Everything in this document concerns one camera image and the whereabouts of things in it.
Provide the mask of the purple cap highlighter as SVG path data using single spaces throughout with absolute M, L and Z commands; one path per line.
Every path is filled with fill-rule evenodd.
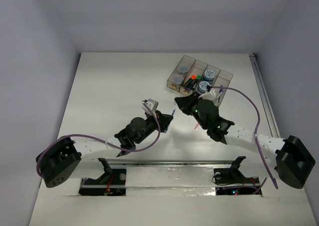
M 189 78 L 184 84 L 185 91 L 188 92 L 192 88 L 194 83 L 195 83 L 195 79 Z

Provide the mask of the blue white tub front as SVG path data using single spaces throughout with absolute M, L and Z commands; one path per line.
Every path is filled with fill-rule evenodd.
M 211 83 L 208 81 L 201 81 L 197 87 L 197 92 L 199 94 L 208 93 L 211 88 Z

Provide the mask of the clear jar purple clips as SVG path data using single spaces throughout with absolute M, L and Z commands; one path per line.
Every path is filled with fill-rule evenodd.
M 173 77 L 173 82 L 177 85 L 181 85 L 184 81 L 184 78 L 185 76 L 183 75 L 180 75 L 180 74 L 176 74 L 174 77 Z

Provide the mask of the orange cap highlighter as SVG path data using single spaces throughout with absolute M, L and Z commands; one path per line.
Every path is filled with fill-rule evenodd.
M 195 80 L 196 75 L 191 75 L 191 77 L 186 81 L 186 83 L 183 85 L 185 88 L 188 88 L 192 82 Z

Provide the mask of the clear jar blue clips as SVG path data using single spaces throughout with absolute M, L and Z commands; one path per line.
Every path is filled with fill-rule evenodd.
M 181 75 L 187 75 L 188 72 L 190 70 L 190 66 L 189 65 L 182 65 L 178 68 L 178 71 Z

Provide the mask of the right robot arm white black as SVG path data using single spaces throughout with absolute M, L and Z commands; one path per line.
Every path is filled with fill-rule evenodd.
M 304 187 L 316 161 L 298 137 L 274 138 L 244 129 L 222 118 L 213 101 L 197 94 L 174 100 L 184 114 L 195 118 L 213 141 L 260 154 L 262 159 L 275 164 L 268 171 L 276 172 L 286 185 L 295 189 Z

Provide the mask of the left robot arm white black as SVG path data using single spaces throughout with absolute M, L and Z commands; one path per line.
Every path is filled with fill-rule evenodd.
M 106 168 L 108 159 L 149 149 L 157 143 L 159 136 L 146 147 L 137 149 L 136 146 L 153 132 L 165 133 L 173 120 L 173 115 L 158 110 L 146 116 L 132 119 L 123 130 L 105 140 L 83 134 L 60 137 L 36 157 L 38 175 L 47 188 L 54 188 L 74 177 L 79 163 L 99 160 L 103 166 L 94 170 L 93 178 L 100 184 L 106 183 L 110 179 L 110 171 Z

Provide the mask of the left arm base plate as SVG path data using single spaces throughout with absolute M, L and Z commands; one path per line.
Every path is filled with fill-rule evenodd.
M 126 168 L 112 169 L 104 158 L 98 158 L 104 173 L 97 179 L 83 178 L 79 187 L 81 196 L 125 196 Z

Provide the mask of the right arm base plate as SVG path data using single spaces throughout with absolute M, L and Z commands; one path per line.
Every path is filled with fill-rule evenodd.
M 237 157 L 229 168 L 215 168 L 212 181 L 218 186 L 228 186 L 233 184 L 255 183 L 251 178 L 245 177 L 240 171 L 239 167 L 242 161 L 246 159 L 245 156 Z

